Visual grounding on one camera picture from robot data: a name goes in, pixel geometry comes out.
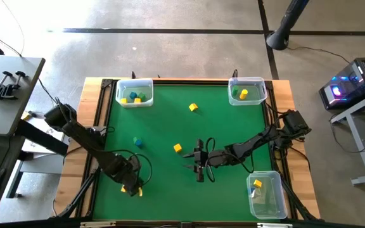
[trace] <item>green table surface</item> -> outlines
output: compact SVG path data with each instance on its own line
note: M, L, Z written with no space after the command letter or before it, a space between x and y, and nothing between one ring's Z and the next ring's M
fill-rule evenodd
M188 106L196 103L191 112ZM106 149L129 149L146 155L153 164L153 177L143 187L143 196L130 197L121 185L100 175L93 217L96 220L189 220L256 221L250 213L246 178L241 165L214 168L216 181L196 181L196 174L183 167L193 165L196 140L216 140L216 149L246 141L264 130L262 106L232 106L226 86L156 85L151 107L123 108L113 102ZM143 141L138 148L133 137ZM176 153L175 144L182 146ZM141 178L149 166L142 163ZM254 151L256 170L271 170L267 146ZM250 159L245 162L251 168Z

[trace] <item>plastic container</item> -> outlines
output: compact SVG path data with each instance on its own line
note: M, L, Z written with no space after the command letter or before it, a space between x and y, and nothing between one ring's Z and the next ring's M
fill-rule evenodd
M253 186L255 180L261 188ZM258 219L285 219L287 216L281 177L276 171L254 172L247 177L250 212Z
M232 95L231 91L233 86L239 87L239 91L235 96ZM239 95L243 89L247 89L248 94L242 100L239 98ZM259 105L267 98L266 85L261 77L230 78L227 85L227 93L231 105Z
M142 103L135 103L134 99L130 98L131 92L139 94L140 92L146 95ZM120 99L126 98L127 103L121 103ZM153 105L153 79L122 79L117 82L117 90L115 92L115 100L125 108L145 107Z

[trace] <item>wooden table frame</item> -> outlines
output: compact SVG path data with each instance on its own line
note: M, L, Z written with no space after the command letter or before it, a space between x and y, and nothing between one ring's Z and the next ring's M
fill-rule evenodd
M110 112L108 107L112 104L114 89L112 89L112 81L120 78L103 79L103 78L86 78L82 96L80 99L79 109L77 112L77 120L84 126L106 126L109 121ZM153 79L153 80L185 80L200 82L225 82L227 79ZM270 88L268 103L278 111L294 110L295 105L292 98L290 83L287 80L266 81L266 87ZM69 150L79 146L76 142L71 142ZM293 141L293 147L305 153L304 144L302 142ZM282 156L284 151L276 151L276 156ZM84 149L72 153L66 157L63 167L60 183L56 193L55 208L57 212L61 212L72 200L80 185L86 179L86 176L98 164L94 159L89 162L91 157L87 155ZM294 192L300 198L301 202L315 217L319 218L319 210L317 208L316 197L312 185L311 174L309 172L307 161L297 153L289 150L286 159L278 162L279 169L283 173L284 178L292 186ZM84 198L82 208L77 207L72 216L85 216L91 211L91 202L93 185L89 188ZM286 197L288 217L298 218L298 213L291 201Z

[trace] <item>desk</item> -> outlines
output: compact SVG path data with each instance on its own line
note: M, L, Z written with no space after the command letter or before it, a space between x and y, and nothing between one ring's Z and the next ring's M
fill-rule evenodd
M226 79L201 80L226 81ZM295 107L289 82L286 80L275 80L272 82L272 85L274 87L274 94L276 97L278 110L286 111L287 109L294 109ZM82 92L82 97L80 100L79 110L77 112L78 121L84 126L92 126L94 124L102 126L105 124L105 113L108 107L107 105L102 105L100 108L100 112L98 112L98 115L96 116L97 104L99 102L107 104L107 102L111 98L111 94L109 91L101 92L101 86L104 87L105 82L102 82L102 79L100 78L86 79L86 82L84 84L84 90ZM78 145L75 142L72 142L70 143L69 149L75 148L77 146ZM303 144L300 142L294 142L294 148L304 152ZM86 157L86 153L82 149L80 149L78 153L73 153L66 157L65 166L63 167L63 173L61 175L59 187L56 194L56 211L62 211L67 206L67 204L71 202L72 198L79 190L79 186L82 182L82 174L85 169ZM295 193L298 195L302 203L309 209L309 211L316 217L319 217L319 211L316 204L312 179L309 173L307 162L300 155L291 151L289 151L287 159L291 184ZM81 215L85 215L89 209L90 194L91 189L86 194L86 198L84 201L85 203L83 204L83 208L80 211Z
M26 74L26 77L19 80L19 89L13 92L17 99L0 99L0 167L6 169L1 182L0 200L21 152L25 137L63 155L67 150L67 145L63 142L21 120L21 115L37 83L44 62L43 58L0 55L0 81L3 79L3 71L13 75L7 77L3 85L14 84L18 78L15 74L17 71ZM15 178L10 192L15 193L19 180L20 178Z

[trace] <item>rgb lighting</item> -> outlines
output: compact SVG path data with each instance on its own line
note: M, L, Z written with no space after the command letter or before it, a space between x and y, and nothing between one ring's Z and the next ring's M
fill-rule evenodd
M333 86L332 87L332 92L333 92L333 94L334 95L336 95L336 96L341 96L342 95L342 93L340 92L340 90L339 90L339 87L337 87L337 86Z

